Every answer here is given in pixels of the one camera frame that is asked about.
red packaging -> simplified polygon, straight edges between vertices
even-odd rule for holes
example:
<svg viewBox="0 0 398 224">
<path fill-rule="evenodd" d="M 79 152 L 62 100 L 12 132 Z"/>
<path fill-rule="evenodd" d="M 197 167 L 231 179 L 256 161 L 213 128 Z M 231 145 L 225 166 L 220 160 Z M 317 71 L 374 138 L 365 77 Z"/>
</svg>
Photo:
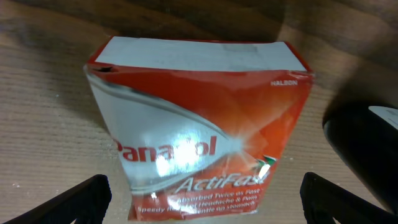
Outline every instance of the red packaging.
<svg viewBox="0 0 398 224">
<path fill-rule="evenodd" d="M 255 212 L 313 80 L 285 42 L 112 37 L 85 70 L 143 221 Z"/>
</svg>

logo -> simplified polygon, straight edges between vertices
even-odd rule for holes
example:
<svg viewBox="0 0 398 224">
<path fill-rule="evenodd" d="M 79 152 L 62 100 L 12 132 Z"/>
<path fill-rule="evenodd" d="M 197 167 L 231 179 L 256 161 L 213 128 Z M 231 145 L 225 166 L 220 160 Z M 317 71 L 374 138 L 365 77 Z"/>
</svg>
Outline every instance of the logo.
<svg viewBox="0 0 398 224">
<path fill-rule="evenodd" d="M 191 151 L 188 154 L 193 156 L 213 156 L 216 152 L 217 136 L 211 136 L 210 143 L 203 141 L 192 142 L 190 139 L 187 139 L 179 145 L 165 144 L 159 147 L 122 146 L 118 140 L 113 140 L 118 145 L 118 151 L 122 152 L 125 160 L 131 162 L 155 162 L 160 158 L 169 161 L 174 158 L 176 152 L 181 154 L 184 151 Z"/>
</svg>

wooden table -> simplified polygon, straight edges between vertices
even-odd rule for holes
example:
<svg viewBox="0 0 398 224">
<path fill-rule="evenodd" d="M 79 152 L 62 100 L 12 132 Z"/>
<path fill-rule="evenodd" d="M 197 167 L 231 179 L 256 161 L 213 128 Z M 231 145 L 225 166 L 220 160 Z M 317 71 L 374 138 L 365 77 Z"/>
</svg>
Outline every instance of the wooden table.
<svg viewBox="0 0 398 224">
<path fill-rule="evenodd" d="M 128 184 L 82 72 L 106 34 L 286 40 L 317 72 L 259 213 L 213 222 L 305 223 L 299 187 L 308 171 L 379 205 L 321 123 L 332 102 L 398 105 L 397 15 L 396 0 L 0 0 L 0 222 L 105 174 L 113 199 L 104 222 L 126 223 Z"/>
</svg>

black object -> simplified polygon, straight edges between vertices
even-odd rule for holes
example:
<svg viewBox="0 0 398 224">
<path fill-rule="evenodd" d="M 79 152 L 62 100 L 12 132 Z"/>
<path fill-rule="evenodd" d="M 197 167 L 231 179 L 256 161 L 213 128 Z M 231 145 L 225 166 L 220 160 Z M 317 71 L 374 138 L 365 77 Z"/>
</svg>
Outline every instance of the black object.
<svg viewBox="0 0 398 224">
<path fill-rule="evenodd" d="M 333 149 L 395 215 L 314 173 L 306 173 L 300 194 L 308 224 L 335 224 L 333 218 L 341 224 L 398 223 L 396 121 L 398 110 L 390 106 L 351 103 L 330 113 L 323 123 Z"/>
<path fill-rule="evenodd" d="M 95 175 L 5 224 L 100 224 L 111 199 L 108 178 Z"/>
<path fill-rule="evenodd" d="M 398 217 L 308 172 L 300 189 L 308 224 L 396 224 Z"/>
</svg>

wooden surface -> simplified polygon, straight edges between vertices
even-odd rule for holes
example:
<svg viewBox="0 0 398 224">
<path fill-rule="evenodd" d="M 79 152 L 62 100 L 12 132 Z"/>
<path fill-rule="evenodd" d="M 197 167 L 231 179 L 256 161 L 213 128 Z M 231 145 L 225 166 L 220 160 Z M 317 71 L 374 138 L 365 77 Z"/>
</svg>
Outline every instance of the wooden surface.
<svg viewBox="0 0 398 224">
<path fill-rule="evenodd" d="M 379 205 L 321 123 L 332 102 L 398 105 L 397 15 L 396 0 L 0 0 L 0 222 L 106 174 L 113 200 L 104 222 L 126 223 L 126 178 L 81 69 L 106 34 L 286 40 L 317 72 L 259 213 L 213 222 L 305 223 L 299 187 L 308 171 Z"/>
</svg>

